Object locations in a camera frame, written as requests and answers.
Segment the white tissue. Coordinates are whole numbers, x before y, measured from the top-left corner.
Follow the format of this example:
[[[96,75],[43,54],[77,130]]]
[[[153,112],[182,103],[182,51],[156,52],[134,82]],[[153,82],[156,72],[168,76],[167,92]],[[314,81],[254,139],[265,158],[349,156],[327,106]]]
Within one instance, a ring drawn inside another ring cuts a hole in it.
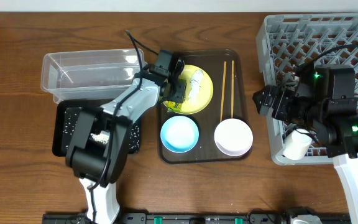
[[[189,100],[195,102],[200,93],[201,82],[203,80],[204,73],[202,70],[197,70],[191,77],[190,85],[191,90],[189,92]]]

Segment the green snack wrapper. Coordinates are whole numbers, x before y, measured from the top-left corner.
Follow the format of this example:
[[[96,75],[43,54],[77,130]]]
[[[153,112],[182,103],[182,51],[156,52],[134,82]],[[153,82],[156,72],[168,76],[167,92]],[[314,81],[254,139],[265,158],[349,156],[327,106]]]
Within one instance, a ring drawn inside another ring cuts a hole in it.
[[[167,107],[167,110],[179,113],[181,111],[181,103],[176,103],[174,101],[165,101],[164,105]]]

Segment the white cup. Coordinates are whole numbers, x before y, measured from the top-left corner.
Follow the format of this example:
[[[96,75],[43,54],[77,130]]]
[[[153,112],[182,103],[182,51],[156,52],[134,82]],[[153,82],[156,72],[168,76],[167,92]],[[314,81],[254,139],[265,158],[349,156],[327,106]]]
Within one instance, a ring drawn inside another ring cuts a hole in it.
[[[300,160],[304,158],[311,143],[312,138],[307,130],[296,129],[284,139],[285,149],[283,155],[294,161]]]

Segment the white pink round bowl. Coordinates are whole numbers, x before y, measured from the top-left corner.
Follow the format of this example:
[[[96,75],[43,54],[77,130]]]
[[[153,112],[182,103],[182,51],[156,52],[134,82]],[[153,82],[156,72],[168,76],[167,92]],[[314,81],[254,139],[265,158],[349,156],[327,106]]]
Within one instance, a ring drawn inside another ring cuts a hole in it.
[[[237,157],[248,153],[254,137],[250,126],[236,118],[225,119],[214,131],[214,142],[225,155]]]

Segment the wooden chopstick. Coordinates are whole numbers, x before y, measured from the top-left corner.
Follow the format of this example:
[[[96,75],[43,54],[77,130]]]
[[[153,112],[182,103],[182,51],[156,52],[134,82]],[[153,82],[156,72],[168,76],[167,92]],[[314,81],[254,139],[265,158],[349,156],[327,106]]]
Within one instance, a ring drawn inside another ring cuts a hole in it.
[[[234,118],[234,60],[231,61],[231,118]]]
[[[224,65],[223,65],[222,90],[221,90],[221,107],[220,107],[220,119],[219,119],[219,122],[222,122],[222,121],[223,121],[224,95],[225,95],[225,86],[226,86],[226,70],[227,70],[227,62],[224,61]]]

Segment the light blue bowl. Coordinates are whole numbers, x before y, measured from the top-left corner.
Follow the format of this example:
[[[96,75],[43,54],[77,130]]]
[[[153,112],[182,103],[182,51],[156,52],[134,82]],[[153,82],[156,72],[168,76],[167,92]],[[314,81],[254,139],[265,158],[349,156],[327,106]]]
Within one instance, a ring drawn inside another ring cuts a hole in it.
[[[170,151],[177,154],[192,150],[200,136],[197,124],[187,116],[173,116],[163,123],[160,140]]]

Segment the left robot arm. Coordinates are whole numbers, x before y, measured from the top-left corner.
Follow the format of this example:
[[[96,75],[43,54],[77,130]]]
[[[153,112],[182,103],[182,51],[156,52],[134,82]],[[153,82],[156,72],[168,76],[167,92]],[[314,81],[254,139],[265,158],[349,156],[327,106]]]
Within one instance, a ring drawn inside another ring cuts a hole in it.
[[[179,76],[184,67],[179,55],[161,50],[157,61],[141,66],[117,98],[81,108],[65,162],[85,189],[90,223],[114,223],[120,211],[116,182],[127,160],[132,127],[161,101],[183,102],[186,84]]]

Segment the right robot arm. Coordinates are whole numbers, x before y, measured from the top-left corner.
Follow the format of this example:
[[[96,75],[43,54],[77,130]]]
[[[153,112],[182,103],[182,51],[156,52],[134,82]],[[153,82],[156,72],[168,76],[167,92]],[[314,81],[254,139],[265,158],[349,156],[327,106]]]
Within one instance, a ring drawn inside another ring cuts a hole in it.
[[[295,90],[267,85],[253,94],[258,114],[316,133],[333,159],[352,223],[358,223],[358,112],[355,71],[348,65],[304,65]]]

